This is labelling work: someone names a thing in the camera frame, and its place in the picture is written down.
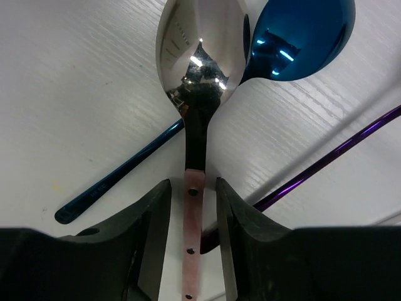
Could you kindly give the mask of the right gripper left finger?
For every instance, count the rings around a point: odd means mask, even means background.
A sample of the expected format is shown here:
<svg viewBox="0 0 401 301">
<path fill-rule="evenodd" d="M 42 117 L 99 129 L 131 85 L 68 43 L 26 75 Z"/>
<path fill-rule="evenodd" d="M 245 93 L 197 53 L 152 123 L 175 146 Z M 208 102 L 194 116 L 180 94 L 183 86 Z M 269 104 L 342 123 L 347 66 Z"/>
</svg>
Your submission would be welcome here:
<svg viewBox="0 0 401 301">
<path fill-rule="evenodd" d="M 171 198 L 165 179 L 77 235 L 3 228 L 1 299 L 157 300 Z"/>
</svg>

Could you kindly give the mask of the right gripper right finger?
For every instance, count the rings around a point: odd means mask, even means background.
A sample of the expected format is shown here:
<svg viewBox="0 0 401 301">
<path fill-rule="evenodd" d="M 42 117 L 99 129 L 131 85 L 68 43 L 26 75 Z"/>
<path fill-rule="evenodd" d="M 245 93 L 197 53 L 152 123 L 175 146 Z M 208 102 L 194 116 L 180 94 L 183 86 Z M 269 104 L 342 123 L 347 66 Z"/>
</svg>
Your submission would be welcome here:
<svg viewBox="0 0 401 301">
<path fill-rule="evenodd" d="M 216 181 L 228 300 L 399 300 L 400 228 L 288 229 Z"/>
</svg>

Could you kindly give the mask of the blue metallic spoon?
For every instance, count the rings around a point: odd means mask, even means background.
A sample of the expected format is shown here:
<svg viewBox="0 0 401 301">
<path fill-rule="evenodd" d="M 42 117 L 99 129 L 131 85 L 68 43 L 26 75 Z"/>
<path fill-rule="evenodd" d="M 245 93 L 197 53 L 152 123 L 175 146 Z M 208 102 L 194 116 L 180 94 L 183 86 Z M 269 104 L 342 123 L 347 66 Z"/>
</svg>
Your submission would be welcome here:
<svg viewBox="0 0 401 301">
<path fill-rule="evenodd" d="M 268 1 L 254 29 L 250 61 L 242 81 L 266 78 L 289 82 L 318 72 L 345 47 L 355 16 L 354 1 Z M 120 167 L 57 210 L 55 220 L 69 224 L 77 219 L 183 128 L 183 121 L 176 121 Z"/>
</svg>

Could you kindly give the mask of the silver spoon pink handle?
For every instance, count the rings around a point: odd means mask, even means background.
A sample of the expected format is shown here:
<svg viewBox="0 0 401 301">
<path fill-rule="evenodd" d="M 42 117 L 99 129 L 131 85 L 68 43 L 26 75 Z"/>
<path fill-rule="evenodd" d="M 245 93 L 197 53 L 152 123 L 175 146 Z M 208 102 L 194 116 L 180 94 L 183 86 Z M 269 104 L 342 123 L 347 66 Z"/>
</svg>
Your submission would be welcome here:
<svg viewBox="0 0 401 301">
<path fill-rule="evenodd" d="M 209 123 L 239 86 L 249 53 L 244 1 L 167 1 L 156 38 L 162 88 L 185 130 L 182 300 L 197 300 Z"/>
</svg>

